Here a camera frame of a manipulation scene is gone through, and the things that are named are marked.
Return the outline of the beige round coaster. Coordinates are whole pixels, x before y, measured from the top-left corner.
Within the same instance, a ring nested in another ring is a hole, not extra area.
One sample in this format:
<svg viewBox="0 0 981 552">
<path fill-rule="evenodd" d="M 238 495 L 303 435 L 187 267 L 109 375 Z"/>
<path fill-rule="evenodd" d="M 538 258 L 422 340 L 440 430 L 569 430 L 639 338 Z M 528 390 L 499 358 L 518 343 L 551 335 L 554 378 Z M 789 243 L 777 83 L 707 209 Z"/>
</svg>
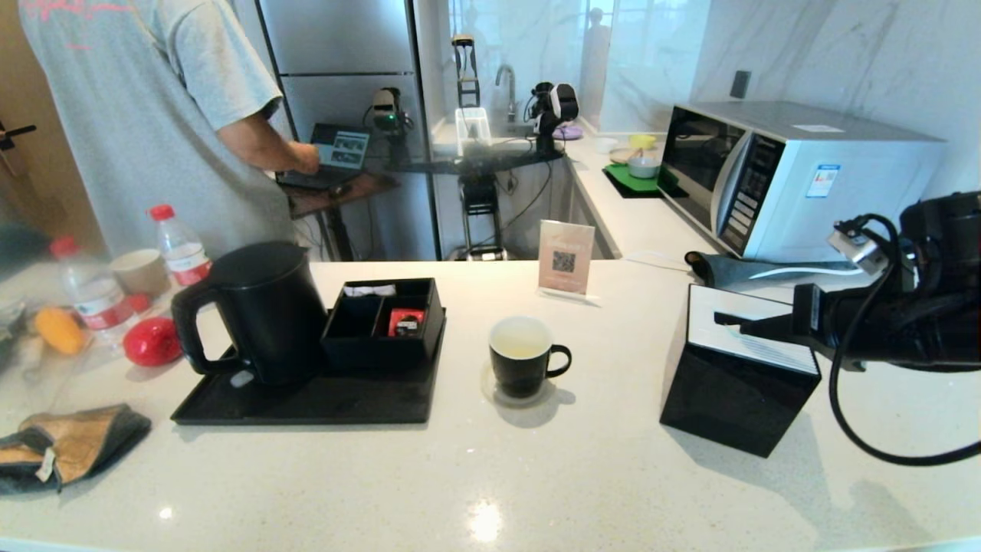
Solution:
<svg viewBox="0 0 981 552">
<path fill-rule="evenodd" d="M 484 361 L 481 367 L 481 392 L 488 402 L 495 406 L 505 409 L 529 409 L 533 406 L 543 405 L 549 401 L 550 397 L 557 391 L 556 385 L 550 381 L 543 382 L 540 390 L 529 397 L 516 398 L 507 395 L 504 388 L 497 381 L 494 375 L 493 364 L 489 360 Z"/>
</svg>

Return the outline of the red sachet packet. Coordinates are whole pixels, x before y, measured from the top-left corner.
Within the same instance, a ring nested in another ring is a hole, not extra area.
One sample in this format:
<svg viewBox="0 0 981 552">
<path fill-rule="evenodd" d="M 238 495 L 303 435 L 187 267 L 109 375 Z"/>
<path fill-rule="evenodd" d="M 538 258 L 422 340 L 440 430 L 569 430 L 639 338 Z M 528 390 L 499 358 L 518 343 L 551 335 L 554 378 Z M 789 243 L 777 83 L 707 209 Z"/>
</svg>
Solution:
<svg viewBox="0 0 981 552">
<path fill-rule="evenodd" d="M 390 311 L 388 336 L 413 337 L 417 336 L 425 324 L 426 310 L 396 307 Z"/>
</svg>

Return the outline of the person's right forearm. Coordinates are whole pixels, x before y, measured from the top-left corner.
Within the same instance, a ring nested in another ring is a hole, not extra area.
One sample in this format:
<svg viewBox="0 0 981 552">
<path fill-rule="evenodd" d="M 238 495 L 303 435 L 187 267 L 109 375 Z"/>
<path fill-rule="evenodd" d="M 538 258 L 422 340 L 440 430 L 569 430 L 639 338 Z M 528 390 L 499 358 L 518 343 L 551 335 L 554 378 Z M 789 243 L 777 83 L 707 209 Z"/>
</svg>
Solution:
<svg viewBox="0 0 981 552">
<path fill-rule="evenodd" d="M 279 173 L 294 171 L 290 148 L 294 141 L 285 140 L 260 113 L 222 126 L 217 135 L 232 154 L 250 166 Z"/>
</svg>

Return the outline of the blurred red-capped water bottle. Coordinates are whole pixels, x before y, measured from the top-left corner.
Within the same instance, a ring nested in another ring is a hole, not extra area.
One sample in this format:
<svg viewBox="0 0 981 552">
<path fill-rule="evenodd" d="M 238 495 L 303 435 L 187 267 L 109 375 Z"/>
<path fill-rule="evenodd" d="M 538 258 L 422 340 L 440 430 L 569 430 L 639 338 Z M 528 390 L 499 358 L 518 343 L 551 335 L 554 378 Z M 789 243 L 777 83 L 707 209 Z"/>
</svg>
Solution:
<svg viewBox="0 0 981 552">
<path fill-rule="evenodd" d="M 71 307 L 101 345 L 123 352 L 123 339 L 138 317 L 125 291 L 104 262 L 88 255 L 71 235 L 56 238 L 50 251 L 60 263 Z"/>
</svg>

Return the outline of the chrome sink faucet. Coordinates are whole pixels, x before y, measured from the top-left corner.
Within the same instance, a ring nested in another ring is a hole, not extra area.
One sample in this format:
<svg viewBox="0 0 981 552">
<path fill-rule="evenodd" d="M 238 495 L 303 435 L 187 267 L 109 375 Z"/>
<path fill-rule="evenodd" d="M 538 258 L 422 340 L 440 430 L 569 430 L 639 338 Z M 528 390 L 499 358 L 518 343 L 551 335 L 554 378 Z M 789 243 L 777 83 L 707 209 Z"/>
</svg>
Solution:
<svg viewBox="0 0 981 552">
<path fill-rule="evenodd" d="M 502 81 L 506 81 L 506 110 L 504 121 L 506 123 L 515 123 L 517 121 L 517 81 L 513 66 L 508 63 L 500 64 L 497 74 L 495 74 L 495 85 L 497 87 L 501 87 Z"/>
</svg>

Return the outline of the brown wooden desk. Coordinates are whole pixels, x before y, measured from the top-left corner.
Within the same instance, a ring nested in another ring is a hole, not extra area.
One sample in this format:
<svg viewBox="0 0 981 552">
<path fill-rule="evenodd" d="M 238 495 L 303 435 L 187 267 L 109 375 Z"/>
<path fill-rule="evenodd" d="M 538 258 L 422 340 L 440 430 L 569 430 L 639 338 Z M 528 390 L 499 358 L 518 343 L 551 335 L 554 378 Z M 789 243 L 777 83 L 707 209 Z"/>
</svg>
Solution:
<svg viewBox="0 0 981 552">
<path fill-rule="evenodd" d="M 353 242 L 343 222 L 341 207 L 399 187 L 392 177 L 367 171 L 322 171 L 315 176 L 284 172 L 277 181 L 290 200 L 293 220 L 314 217 L 322 246 L 333 261 L 354 261 Z"/>
</svg>

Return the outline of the black tissue box white lid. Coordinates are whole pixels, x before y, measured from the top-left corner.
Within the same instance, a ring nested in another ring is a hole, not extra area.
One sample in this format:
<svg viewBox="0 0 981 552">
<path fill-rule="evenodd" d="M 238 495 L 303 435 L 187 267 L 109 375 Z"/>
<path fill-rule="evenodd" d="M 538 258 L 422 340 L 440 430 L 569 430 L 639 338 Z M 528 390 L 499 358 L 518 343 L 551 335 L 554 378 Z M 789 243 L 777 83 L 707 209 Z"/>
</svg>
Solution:
<svg viewBox="0 0 981 552">
<path fill-rule="evenodd" d="M 661 424 L 768 457 L 822 374 L 809 348 L 742 335 L 739 325 L 791 310 L 770 298 L 690 285 L 683 341 L 667 361 Z"/>
</svg>

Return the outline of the silver refrigerator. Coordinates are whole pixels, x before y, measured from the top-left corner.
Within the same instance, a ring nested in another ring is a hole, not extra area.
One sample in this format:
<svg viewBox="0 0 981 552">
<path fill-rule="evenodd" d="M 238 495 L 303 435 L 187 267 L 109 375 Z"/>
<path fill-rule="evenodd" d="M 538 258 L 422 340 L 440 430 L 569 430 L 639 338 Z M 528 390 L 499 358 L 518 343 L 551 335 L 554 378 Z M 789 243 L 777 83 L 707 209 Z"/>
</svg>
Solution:
<svg viewBox="0 0 981 552">
<path fill-rule="evenodd" d="M 438 224 L 432 177 L 390 172 L 390 155 L 431 158 L 411 0 L 253 0 L 274 78 L 284 92 L 291 136 L 310 141 L 315 123 L 370 133 L 363 171 L 397 189 L 346 204 L 341 215 L 354 259 L 435 261 Z M 398 87 L 412 126 L 381 133 L 365 120 L 379 88 Z"/>
</svg>

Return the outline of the black serving tray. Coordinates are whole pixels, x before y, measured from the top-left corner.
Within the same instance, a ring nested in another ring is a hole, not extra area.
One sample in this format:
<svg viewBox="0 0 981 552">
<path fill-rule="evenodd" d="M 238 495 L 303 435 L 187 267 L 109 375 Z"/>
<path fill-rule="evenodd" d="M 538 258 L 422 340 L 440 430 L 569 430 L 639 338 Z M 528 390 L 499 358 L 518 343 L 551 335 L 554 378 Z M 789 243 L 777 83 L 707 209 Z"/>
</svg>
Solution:
<svg viewBox="0 0 981 552">
<path fill-rule="evenodd" d="M 425 424 L 430 419 L 444 329 L 434 356 L 400 373 L 319 376 L 288 386 L 207 375 L 169 417 L 180 426 L 364 426 Z"/>
</svg>

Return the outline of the black pedestal table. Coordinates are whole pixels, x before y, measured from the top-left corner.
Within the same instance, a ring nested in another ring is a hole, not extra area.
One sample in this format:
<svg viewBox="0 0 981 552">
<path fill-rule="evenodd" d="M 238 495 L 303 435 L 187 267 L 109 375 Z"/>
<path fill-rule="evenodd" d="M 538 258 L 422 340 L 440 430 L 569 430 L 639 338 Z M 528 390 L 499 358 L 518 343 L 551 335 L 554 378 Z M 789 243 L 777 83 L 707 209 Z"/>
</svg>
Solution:
<svg viewBox="0 0 981 552">
<path fill-rule="evenodd" d="M 494 146 L 473 146 L 465 155 L 449 160 L 413 161 L 405 155 L 390 155 L 386 168 L 394 173 L 427 173 L 449 175 L 457 178 L 464 227 L 463 261 L 509 261 L 510 252 L 505 247 L 504 234 L 518 222 L 542 198 L 553 182 L 553 163 L 566 157 L 564 150 L 546 148 L 539 151 L 535 146 L 525 153 L 505 150 Z M 536 195 L 515 216 L 502 223 L 500 215 L 500 173 L 511 174 L 514 170 L 546 165 L 544 183 Z M 493 234 L 474 240 L 471 235 L 471 219 L 487 215 L 493 220 Z"/>
</svg>

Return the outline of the black electric kettle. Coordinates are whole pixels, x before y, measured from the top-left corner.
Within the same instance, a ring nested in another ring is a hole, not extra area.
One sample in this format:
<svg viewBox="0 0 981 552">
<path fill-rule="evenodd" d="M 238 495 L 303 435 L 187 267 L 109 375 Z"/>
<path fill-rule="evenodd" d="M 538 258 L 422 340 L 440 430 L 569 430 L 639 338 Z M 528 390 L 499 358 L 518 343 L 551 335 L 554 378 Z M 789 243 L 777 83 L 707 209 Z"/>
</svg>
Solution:
<svg viewBox="0 0 981 552">
<path fill-rule="evenodd" d="M 197 317 L 214 304 L 235 355 L 210 360 Z M 201 375 L 248 371 L 260 384 L 287 386 L 318 376 L 326 364 L 321 335 L 328 314 L 307 249 L 288 241 L 257 242 L 219 258 L 208 275 L 172 299 L 183 353 Z"/>
</svg>

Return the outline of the QR code sign stand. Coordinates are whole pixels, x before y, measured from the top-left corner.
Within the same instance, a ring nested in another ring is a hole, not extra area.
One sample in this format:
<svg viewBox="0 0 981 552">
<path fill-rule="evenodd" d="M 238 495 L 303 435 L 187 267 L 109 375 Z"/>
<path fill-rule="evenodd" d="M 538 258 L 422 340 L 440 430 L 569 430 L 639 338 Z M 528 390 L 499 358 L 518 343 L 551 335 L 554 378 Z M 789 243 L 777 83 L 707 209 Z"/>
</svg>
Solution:
<svg viewBox="0 0 981 552">
<path fill-rule="evenodd" d="M 537 293 L 599 307 L 588 292 L 595 227 L 554 220 L 540 221 Z"/>
</svg>

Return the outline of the brown wooden door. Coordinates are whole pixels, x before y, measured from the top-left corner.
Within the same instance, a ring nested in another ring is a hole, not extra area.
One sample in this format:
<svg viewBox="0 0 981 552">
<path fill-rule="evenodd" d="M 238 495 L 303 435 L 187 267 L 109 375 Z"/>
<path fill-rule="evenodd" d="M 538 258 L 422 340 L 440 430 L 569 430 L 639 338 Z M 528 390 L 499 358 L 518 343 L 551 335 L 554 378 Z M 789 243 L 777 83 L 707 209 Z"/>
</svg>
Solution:
<svg viewBox="0 0 981 552">
<path fill-rule="evenodd" d="M 0 0 L 0 127 L 15 130 L 0 150 L 0 222 L 49 237 L 73 235 L 94 254 L 107 251 L 83 179 L 38 60 L 22 31 L 17 0 Z"/>
</svg>

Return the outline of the red ball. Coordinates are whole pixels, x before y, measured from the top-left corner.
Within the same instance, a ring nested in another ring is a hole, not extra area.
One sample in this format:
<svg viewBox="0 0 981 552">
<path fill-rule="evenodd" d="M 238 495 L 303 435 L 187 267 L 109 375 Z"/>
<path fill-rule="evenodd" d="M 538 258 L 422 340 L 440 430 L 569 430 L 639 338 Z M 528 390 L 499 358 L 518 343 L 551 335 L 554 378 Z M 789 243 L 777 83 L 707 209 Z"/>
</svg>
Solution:
<svg viewBox="0 0 981 552">
<path fill-rule="evenodd" d="M 158 367 L 182 356 L 176 323 L 169 317 L 151 317 L 136 323 L 123 338 L 129 361 L 142 367 Z"/>
</svg>

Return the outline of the orange fruit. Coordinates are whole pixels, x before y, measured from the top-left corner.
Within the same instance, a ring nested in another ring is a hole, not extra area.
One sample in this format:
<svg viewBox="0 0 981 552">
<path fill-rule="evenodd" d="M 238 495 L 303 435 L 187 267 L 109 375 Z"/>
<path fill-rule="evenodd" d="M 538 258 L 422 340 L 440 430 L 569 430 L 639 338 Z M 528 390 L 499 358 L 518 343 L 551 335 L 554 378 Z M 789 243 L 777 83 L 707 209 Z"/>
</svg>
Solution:
<svg viewBox="0 0 981 552">
<path fill-rule="evenodd" d="M 83 329 L 69 312 L 59 307 L 40 308 L 34 317 L 34 325 L 43 341 L 58 353 L 74 356 L 87 345 Z"/>
</svg>

